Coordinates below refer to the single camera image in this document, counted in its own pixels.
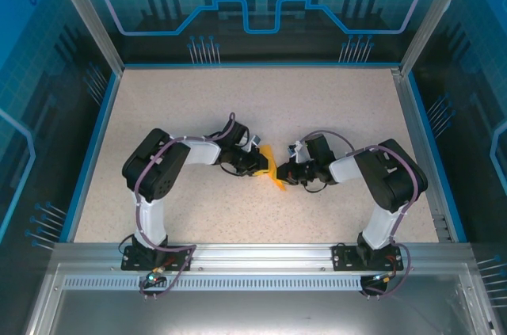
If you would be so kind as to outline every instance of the speckled work surface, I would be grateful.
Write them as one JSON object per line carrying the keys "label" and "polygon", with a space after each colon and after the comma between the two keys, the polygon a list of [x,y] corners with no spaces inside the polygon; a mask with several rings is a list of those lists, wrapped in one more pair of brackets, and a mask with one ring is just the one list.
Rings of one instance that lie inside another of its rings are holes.
{"label": "speckled work surface", "polygon": [[[355,147],[396,139],[413,156],[389,70],[251,68],[126,70],[114,103],[76,242],[118,242],[135,229],[134,204],[121,168],[152,128],[173,135],[221,130],[230,111],[270,144],[276,162],[287,145],[315,129],[332,129]],[[329,139],[337,156],[347,151]],[[232,177],[218,166],[185,166],[165,198],[170,242],[354,242],[372,213],[363,181],[309,194],[281,192],[267,176]],[[398,239],[436,242],[423,194]]]}

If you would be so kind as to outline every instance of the beige table surface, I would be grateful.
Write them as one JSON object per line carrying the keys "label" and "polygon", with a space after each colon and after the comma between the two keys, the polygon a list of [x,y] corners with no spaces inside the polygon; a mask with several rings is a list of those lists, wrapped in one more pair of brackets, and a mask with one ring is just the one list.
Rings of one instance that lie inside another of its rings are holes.
{"label": "beige table surface", "polygon": [[[355,147],[396,139],[414,155],[389,70],[236,68],[126,70],[86,198],[76,242],[118,242],[135,229],[121,176],[152,128],[172,135],[221,130],[230,111],[270,144],[276,162],[315,129],[345,135]],[[337,156],[346,145],[329,138]],[[170,242],[354,242],[373,208],[366,184],[350,181],[319,194],[280,191],[267,176],[232,177],[218,166],[185,166],[165,198]],[[399,228],[399,241],[436,242],[423,194]]]}

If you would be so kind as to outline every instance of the enclosure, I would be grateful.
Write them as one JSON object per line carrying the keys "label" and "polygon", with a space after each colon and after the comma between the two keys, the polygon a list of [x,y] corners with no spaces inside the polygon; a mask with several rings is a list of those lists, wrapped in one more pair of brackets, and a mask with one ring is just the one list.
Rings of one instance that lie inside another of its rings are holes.
{"label": "enclosure", "polygon": [[[2,333],[504,333],[507,0],[0,3]],[[277,165],[319,129],[417,163],[396,294],[337,269],[367,181],[309,194],[185,165],[163,224],[196,249],[145,302],[147,271],[122,270],[139,229],[122,167],[152,129],[211,135],[230,112]]]}

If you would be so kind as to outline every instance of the robotic arm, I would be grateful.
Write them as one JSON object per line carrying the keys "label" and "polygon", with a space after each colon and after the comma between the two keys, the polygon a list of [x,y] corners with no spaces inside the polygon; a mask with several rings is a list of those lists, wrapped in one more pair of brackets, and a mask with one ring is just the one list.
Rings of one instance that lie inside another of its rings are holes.
{"label": "robotic arm", "polygon": [[391,247],[391,234],[396,230],[398,217],[414,194],[414,183],[406,166],[416,178],[416,199],[428,188],[428,180],[422,170],[393,139],[380,143],[378,147],[397,154],[406,166],[378,149],[352,152],[337,160],[323,135],[306,139],[304,145],[297,142],[289,147],[289,162],[278,167],[276,177],[290,185],[301,184],[305,188],[315,179],[326,186],[363,178],[375,206],[368,225],[359,233],[356,255],[364,267],[383,263],[385,252]]}
{"label": "robotic arm", "polygon": [[[225,128],[232,126],[227,135]],[[253,176],[264,173],[268,169],[268,160],[259,151],[261,139],[253,135],[250,137],[248,127],[229,120],[223,131],[208,136],[207,141],[185,140],[169,147],[159,160],[150,168],[139,186],[141,195],[140,224],[143,233],[151,243],[165,247],[167,233],[164,227],[163,198],[174,186],[183,165],[230,164],[234,167],[236,176]],[[162,129],[153,129],[141,142],[134,153],[125,162],[122,175],[127,180],[127,186],[134,196],[135,183],[148,163],[173,137]],[[153,248],[147,243],[139,229],[132,238],[135,252],[143,256],[147,262],[146,268],[162,265],[168,255]]]}

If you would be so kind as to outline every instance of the white arm segment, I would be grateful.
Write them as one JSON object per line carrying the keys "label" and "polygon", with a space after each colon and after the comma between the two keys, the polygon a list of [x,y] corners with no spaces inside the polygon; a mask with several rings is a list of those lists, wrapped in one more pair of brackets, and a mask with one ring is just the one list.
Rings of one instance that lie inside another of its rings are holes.
{"label": "white arm segment", "polygon": [[[183,143],[190,147],[190,152],[185,159],[185,165],[192,165],[196,163],[204,165],[213,165],[220,154],[220,147],[216,143],[205,141],[183,141]],[[164,227],[164,203],[163,199],[153,200],[151,203],[146,202],[144,197],[141,196],[141,227],[144,234],[155,245],[161,244],[167,236],[166,228]],[[139,230],[136,229],[134,233],[135,239],[143,246],[153,249],[141,237]]]}
{"label": "white arm segment", "polygon": [[[331,163],[330,172],[333,179],[338,183],[363,177],[353,156],[340,158]],[[390,213],[375,203],[373,215],[363,230],[363,239],[373,250],[382,249],[389,244],[389,235],[403,207],[401,206],[395,213]]]}

